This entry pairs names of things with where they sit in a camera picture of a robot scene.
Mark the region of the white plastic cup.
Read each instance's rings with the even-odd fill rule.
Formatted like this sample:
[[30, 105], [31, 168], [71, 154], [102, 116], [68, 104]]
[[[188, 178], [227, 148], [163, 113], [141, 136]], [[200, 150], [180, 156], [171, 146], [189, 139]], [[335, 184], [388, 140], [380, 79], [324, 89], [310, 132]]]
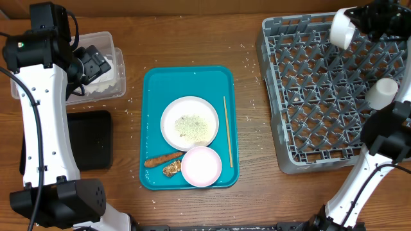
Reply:
[[382, 78], [369, 89], [365, 100], [372, 109], [381, 110], [392, 103], [398, 89], [398, 84], [393, 79]]

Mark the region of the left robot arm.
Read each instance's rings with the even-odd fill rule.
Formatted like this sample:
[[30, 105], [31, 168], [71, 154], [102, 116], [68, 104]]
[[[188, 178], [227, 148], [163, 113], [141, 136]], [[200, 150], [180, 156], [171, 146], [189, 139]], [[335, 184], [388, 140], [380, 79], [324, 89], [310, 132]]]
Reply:
[[1, 72], [16, 84], [26, 150], [23, 190], [10, 194], [11, 208], [29, 227], [75, 230], [137, 230], [135, 219], [111, 206], [98, 179], [83, 179], [74, 160], [66, 101], [111, 71], [95, 46], [79, 46], [71, 32], [74, 14], [45, 2], [30, 6], [31, 28], [8, 35]]

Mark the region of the pale green bowl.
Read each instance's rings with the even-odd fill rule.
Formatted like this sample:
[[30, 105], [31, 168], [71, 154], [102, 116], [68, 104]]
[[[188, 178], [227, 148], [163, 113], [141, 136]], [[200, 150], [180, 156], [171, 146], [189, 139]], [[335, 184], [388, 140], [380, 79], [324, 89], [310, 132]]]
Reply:
[[349, 8], [339, 9], [332, 21], [329, 40], [330, 42], [341, 48], [347, 49], [353, 39], [356, 26], [351, 22], [350, 18], [344, 13]]

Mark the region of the white tissue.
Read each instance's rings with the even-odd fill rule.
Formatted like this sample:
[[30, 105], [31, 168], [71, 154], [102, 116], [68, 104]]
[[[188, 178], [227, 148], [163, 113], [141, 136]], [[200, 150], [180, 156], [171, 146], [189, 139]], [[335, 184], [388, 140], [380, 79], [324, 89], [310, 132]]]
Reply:
[[104, 59], [109, 63], [110, 70], [108, 70], [106, 73], [96, 78], [90, 84], [86, 85], [84, 87], [86, 94], [93, 94], [95, 92], [103, 92], [107, 90], [109, 87], [115, 86], [117, 80], [116, 80], [116, 75], [114, 72], [113, 61], [111, 59], [108, 59], [106, 56], [104, 56]]

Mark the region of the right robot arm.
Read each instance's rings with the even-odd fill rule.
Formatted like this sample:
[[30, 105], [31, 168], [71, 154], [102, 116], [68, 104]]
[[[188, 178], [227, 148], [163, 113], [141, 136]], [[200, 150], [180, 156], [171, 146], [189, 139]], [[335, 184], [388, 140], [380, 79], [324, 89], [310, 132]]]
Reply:
[[[372, 42], [410, 42], [410, 9], [399, 1], [373, 1], [365, 6], [343, 8], [333, 18], [330, 42], [347, 49], [354, 31], [366, 34]], [[410, 157], [410, 64], [400, 85], [382, 78], [372, 86], [366, 100], [376, 112], [368, 118], [360, 134], [362, 148], [347, 179], [318, 214], [297, 226], [298, 230], [365, 230], [357, 221], [363, 206], [392, 170]]]

